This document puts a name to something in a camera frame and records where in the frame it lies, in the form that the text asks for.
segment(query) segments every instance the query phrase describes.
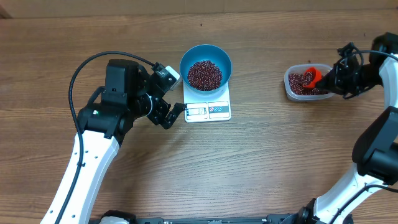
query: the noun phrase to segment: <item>white scale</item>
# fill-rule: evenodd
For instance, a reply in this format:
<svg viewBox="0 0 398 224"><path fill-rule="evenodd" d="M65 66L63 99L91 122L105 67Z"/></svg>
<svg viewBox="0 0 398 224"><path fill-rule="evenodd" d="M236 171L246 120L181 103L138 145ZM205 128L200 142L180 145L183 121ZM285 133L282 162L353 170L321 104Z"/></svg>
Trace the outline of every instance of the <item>white scale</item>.
<svg viewBox="0 0 398 224"><path fill-rule="evenodd" d="M188 123L229 121L231 119L231 101L226 83L219 91L210 95L194 92L187 84L184 86L185 121Z"/></svg>

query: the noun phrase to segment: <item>container of beans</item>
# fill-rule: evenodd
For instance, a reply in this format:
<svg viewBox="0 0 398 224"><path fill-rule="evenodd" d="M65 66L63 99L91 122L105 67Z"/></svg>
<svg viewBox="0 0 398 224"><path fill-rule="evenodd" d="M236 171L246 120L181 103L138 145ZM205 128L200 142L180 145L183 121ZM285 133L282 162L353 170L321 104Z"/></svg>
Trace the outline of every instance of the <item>container of beans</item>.
<svg viewBox="0 0 398 224"><path fill-rule="evenodd" d="M232 62L221 48L202 44L188 50L181 59L180 73L194 92L210 95L223 89L232 74Z"/></svg>
<svg viewBox="0 0 398 224"><path fill-rule="evenodd" d="M304 80L304 73L309 68L316 68L321 72L324 76L330 70L331 67L329 65L324 64L305 64L305 65L295 65L290 67L285 73L285 89L287 98L292 101L313 101L313 100L324 100L329 97L332 97L334 93L329 93L324 90L318 89L306 89L302 85L306 83L308 80Z"/></svg>

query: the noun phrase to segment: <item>wooden table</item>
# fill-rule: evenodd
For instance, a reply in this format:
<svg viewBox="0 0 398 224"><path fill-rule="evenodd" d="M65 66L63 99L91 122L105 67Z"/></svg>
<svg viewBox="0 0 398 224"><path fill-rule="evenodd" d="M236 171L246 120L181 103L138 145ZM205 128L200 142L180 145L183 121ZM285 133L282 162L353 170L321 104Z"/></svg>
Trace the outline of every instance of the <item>wooden table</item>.
<svg viewBox="0 0 398 224"><path fill-rule="evenodd" d="M292 65L339 59L349 41L398 33L398 11L300 11L183 16L0 20L0 222L38 223L58 189L76 133L68 85L98 52L122 50L176 70L203 43L233 61L231 121L170 130L141 118L109 167L92 217L252 217L297 212L346 172L359 135L383 111L382 88L352 100L293 103L282 84ZM104 83L103 57L79 74L79 110ZM182 102L182 86L167 93ZM398 195L381 191L356 223L398 223Z"/></svg>

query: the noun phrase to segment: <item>bowl rim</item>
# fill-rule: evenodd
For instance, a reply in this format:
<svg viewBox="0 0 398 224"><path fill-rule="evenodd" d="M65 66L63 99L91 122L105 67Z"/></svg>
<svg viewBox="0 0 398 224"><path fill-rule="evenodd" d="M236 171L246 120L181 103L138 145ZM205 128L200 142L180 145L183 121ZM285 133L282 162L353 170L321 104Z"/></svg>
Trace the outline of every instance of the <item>bowl rim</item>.
<svg viewBox="0 0 398 224"><path fill-rule="evenodd" d="M194 91L196 91L196 92L199 92L199 93L202 93L202 94L212 94L212 93L216 93L217 91L219 91L223 86L225 86L225 85L229 82L229 79L231 79L232 71L233 71L232 60L231 60L231 58L229 57L229 55L225 52L225 50L223 50L221 47L215 46L215 45L213 45L213 44L200 44L200 45L196 45L196 46L191 47L189 50L187 50L187 51L184 53L184 55L183 55L182 58L181 58L181 61L180 61L180 75L183 76L183 75L182 75L182 72L181 72L181 63L182 63L182 59L185 57L185 55L186 55L189 51L191 51L192 49L194 49L195 47L202 47L202 46L216 47L216 48L220 49L220 50L228 57L229 64L231 65L231 73L229 74L228 79L225 81L225 83L224 83L223 85L220 85L220 87L218 87L217 89L214 89L214 90L197 90L197 89L195 89L194 87L192 87L191 84L189 84L188 82L186 82L185 79L184 79L183 77L182 77L182 79L183 79L184 83L187 84L187 86L188 86L189 88L191 88L192 90L194 90Z"/></svg>

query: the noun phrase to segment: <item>pile of beans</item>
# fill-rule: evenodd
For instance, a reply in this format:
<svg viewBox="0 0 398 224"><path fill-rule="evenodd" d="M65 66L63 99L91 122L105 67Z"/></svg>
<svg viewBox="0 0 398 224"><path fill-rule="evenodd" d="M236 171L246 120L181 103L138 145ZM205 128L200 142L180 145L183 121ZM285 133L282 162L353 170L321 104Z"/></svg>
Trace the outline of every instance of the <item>pile of beans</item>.
<svg viewBox="0 0 398 224"><path fill-rule="evenodd" d="M210 60L193 64L188 71L188 82L197 90L215 90L221 85L223 74Z"/></svg>
<svg viewBox="0 0 398 224"><path fill-rule="evenodd" d="M315 78L315 74L308 74L303 76L303 74L298 74L298 73L292 73L289 74L289 86L292 92L294 92L297 95L322 95L322 94L328 94L327 91L325 90L319 90L318 88L304 88L303 83L308 85L312 82L312 80Z"/></svg>

